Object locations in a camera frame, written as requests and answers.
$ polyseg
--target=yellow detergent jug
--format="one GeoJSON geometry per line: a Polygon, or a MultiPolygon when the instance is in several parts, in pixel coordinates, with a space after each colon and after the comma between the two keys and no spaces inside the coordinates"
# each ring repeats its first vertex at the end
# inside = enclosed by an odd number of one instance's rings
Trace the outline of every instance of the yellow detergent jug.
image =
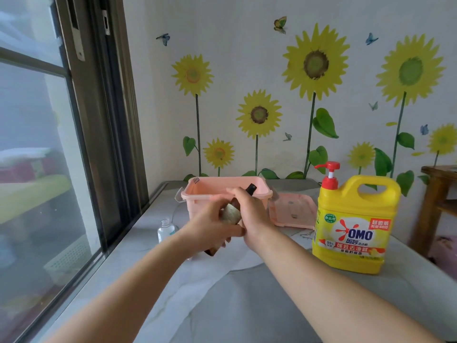
{"type": "Polygon", "coordinates": [[[390,178],[358,175],[338,188],[334,170],[340,164],[328,161],[318,167],[329,169],[329,174],[319,193],[313,255],[335,268],[378,273],[397,214],[400,186],[390,178]],[[385,186],[386,190],[361,193],[363,184],[385,186]]]}

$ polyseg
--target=wooden table leg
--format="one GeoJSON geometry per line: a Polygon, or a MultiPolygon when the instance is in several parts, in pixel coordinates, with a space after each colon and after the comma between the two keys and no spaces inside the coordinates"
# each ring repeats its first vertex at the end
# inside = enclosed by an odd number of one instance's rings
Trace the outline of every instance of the wooden table leg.
{"type": "Polygon", "coordinates": [[[435,237],[441,210],[438,204],[446,200],[451,181],[440,177],[431,177],[419,212],[419,219],[409,240],[409,247],[420,255],[428,257],[435,237]]]}

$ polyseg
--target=green sunflower center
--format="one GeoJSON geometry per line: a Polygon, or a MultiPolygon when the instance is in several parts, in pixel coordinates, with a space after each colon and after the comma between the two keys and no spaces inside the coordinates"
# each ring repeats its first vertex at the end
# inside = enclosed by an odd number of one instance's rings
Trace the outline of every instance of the green sunflower center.
{"type": "Polygon", "coordinates": [[[251,110],[251,119],[256,124],[263,124],[268,119],[268,111],[262,106],[254,107],[251,110]]]}
{"type": "Polygon", "coordinates": [[[424,73],[422,60],[418,57],[412,57],[406,60],[398,70],[398,78],[404,86],[413,86],[419,82],[420,77],[424,73]]]}
{"type": "Polygon", "coordinates": [[[303,69],[312,80],[323,77],[328,70],[329,61],[325,53],[316,50],[310,52],[303,62],[303,69]]]}
{"type": "Polygon", "coordinates": [[[216,148],[216,150],[214,151],[214,156],[219,160],[222,160],[225,156],[225,150],[222,148],[216,148]]]}
{"type": "Polygon", "coordinates": [[[186,71],[186,78],[190,83],[198,83],[200,80],[200,72],[195,68],[189,68],[186,71]]]}

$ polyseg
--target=sunflower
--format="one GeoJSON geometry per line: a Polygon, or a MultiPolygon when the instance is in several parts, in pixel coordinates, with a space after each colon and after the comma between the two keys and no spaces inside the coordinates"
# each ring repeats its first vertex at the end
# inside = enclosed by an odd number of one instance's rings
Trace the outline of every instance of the sunflower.
{"type": "Polygon", "coordinates": [[[387,96],[387,101],[396,98],[395,106],[402,101],[404,93],[406,105],[411,100],[415,103],[418,95],[426,98],[442,76],[444,67],[438,65],[443,57],[435,57],[440,46],[432,48],[433,38],[427,44],[425,38],[426,35],[419,39],[414,35],[411,40],[406,36],[404,43],[398,41],[395,51],[384,58],[386,63],[382,68],[385,71],[376,75],[380,79],[376,85],[384,86],[382,95],[387,96]]]}
{"type": "Polygon", "coordinates": [[[363,142],[362,144],[352,147],[349,156],[349,164],[353,168],[366,168],[374,159],[375,151],[370,142],[363,142]]]}
{"type": "Polygon", "coordinates": [[[454,124],[442,125],[432,132],[430,143],[427,147],[431,153],[439,152],[440,155],[453,153],[457,145],[457,128],[454,124]]]}
{"type": "Polygon", "coordinates": [[[295,36],[297,46],[289,45],[283,57],[289,60],[283,76],[285,82],[292,81],[290,90],[300,87],[300,97],[305,93],[311,101],[313,92],[322,99],[322,93],[328,96],[328,90],[336,92],[335,85],[342,84],[341,75],[345,74],[347,56],[342,54],[349,48],[344,44],[346,37],[338,38],[335,29],[329,30],[327,25],[319,34],[318,25],[314,26],[313,37],[309,39],[303,31],[303,39],[295,36]]]}
{"type": "Polygon", "coordinates": [[[219,141],[219,137],[216,141],[213,139],[213,143],[208,142],[208,148],[203,148],[203,150],[206,160],[214,168],[224,168],[233,160],[233,146],[230,145],[230,142],[219,141]]]}
{"type": "Polygon", "coordinates": [[[191,55],[186,55],[181,58],[179,62],[176,62],[172,67],[177,71],[172,77],[177,78],[176,84],[181,84],[179,91],[184,89],[184,95],[191,92],[192,96],[201,95],[202,91],[206,92],[206,88],[209,88],[209,84],[214,78],[211,69],[208,68],[209,62],[203,62],[203,57],[200,54],[199,57],[194,56],[192,59],[191,55]]]}
{"type": "Polygon", "coordinates": [[[248,132],[248,137],[254,139],[255,135],[267,136],[270,131],[275,131],[275,127],[279,126],[281,121],[279,117],[283,115],[277,110],[281,106],[277,106],[278,100],[270,101],[271,94],[265,96],[266,91],[254,91],[244,97],[245,105],[240,104],[241,109],[238,112],[243,113],[236,120],[241,120],[238,125],[244,132],[248,132]]]}

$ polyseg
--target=red pump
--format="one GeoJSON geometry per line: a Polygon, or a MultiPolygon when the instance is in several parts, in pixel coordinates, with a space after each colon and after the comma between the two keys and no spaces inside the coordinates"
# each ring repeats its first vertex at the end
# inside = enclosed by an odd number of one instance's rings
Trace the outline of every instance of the red pump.
{"type": "Polygon", "coordinates": [[[328,190],[338,189],[338,180],[333,177],[334,171],[340,169],[340,163],[336,161],[327,161],[325,164],[314,166],[314,168],[325,167],[328,169],[328,176],[322,181],[322,187],[328,190]]]}

